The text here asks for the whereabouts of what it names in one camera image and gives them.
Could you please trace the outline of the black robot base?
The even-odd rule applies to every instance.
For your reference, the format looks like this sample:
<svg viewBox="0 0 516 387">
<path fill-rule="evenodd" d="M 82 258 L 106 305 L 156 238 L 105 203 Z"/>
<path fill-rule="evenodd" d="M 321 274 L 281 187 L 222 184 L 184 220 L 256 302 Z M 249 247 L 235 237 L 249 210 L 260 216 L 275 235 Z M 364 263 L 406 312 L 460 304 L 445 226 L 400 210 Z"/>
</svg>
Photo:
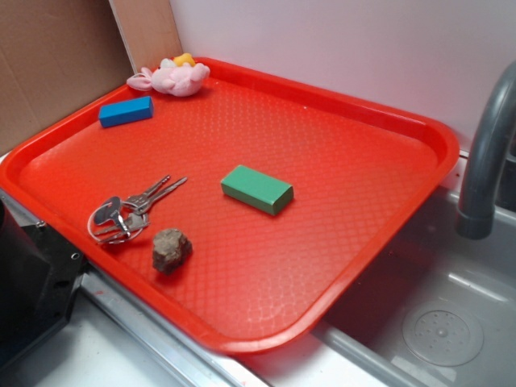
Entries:
<svg viewBox="0 0 516 387">
<path fill-rule="evenodd" d="M 1 204 L 1 369 L 68 324 L 84 267 L 53 227 L 21 226 Z"/>
</svg>

